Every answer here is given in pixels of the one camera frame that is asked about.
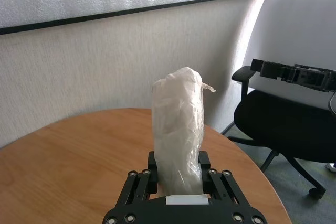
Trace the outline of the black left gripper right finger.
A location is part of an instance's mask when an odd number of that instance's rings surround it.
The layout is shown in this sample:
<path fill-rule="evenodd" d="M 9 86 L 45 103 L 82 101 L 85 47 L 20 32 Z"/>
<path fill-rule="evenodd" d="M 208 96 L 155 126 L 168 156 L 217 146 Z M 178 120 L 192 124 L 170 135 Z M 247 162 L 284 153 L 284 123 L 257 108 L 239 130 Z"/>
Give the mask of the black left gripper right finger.
<path fill-rule="evenodd" d="M 200 151 L 199 164 L 201 167 L 203 192 L 211 199 L 221 200 L 230 205 L 246 205 L 247 199 L 235 181 L 231 171 L 218 172 L 211 168 L 208 153 Z"/>

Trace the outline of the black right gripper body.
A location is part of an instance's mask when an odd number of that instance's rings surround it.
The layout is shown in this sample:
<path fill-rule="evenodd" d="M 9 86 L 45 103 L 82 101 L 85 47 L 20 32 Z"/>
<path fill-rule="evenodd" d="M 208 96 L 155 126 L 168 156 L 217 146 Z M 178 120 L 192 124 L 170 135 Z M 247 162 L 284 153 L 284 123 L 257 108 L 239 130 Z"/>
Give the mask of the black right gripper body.
<path fill-rule="evenodd" d="M 322 92 L 335 91 L 335 71 L 295 64 L 292 83 Z"/>

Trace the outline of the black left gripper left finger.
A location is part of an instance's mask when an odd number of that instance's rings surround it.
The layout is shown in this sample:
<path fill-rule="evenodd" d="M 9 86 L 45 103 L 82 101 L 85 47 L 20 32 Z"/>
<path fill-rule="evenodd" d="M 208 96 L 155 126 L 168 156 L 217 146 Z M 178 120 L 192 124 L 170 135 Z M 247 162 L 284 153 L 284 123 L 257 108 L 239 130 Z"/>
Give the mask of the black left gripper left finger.
<path fill-rule="evenodd" d="M 149 200 L 150 195 L 157 193 L 158 173 L 154 152 L 148 154 L 148 167 L 138 173 L 128 173 L 119 196 L 120 205 L 137 204 Z"/>

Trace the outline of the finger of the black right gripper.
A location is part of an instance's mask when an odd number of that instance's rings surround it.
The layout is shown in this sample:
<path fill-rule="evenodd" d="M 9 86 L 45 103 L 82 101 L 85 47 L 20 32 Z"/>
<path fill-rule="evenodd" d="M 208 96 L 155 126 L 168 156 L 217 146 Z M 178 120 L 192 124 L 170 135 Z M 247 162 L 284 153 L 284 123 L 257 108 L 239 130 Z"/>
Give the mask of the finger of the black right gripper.
<path fill-rule="evenodd" d="M 263 67 L 263 61 L 259 59 L 253 59 L 251 62 L 250 69 L 251 71 L 261 71 Z"/>
<path fill-rule="evenodd" d="M 262 64 L 260 76 L 270 79 L 280 78 L 282 81 L 287 81 L 292 78 L 295 69 L 293 66 L 265 61 Z"/>

